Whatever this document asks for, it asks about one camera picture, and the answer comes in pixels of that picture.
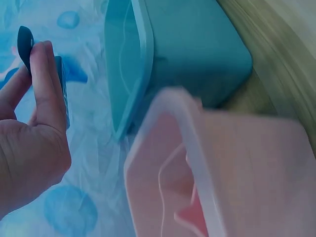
plastic container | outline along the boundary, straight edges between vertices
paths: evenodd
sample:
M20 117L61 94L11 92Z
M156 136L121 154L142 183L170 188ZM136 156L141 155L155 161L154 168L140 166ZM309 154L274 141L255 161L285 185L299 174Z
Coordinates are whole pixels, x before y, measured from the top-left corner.
M252 60L215 0L110 0L105 55L114 134L141 124L165 86L216 107L251 72Z
M291 120L204 111L185 91L166 89L124 178L138 237L196 237L201 222L176 218L188 207L197 213L194 184L210 237L316 236L316 160Z

teal box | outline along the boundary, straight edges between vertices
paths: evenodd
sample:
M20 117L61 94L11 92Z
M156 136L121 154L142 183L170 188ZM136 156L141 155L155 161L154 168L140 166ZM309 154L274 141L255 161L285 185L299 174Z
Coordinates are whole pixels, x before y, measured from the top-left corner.
M118 140L140 126L163 87L184 87L215 108L252 70L248 49L215 0L110 0L105 54Z

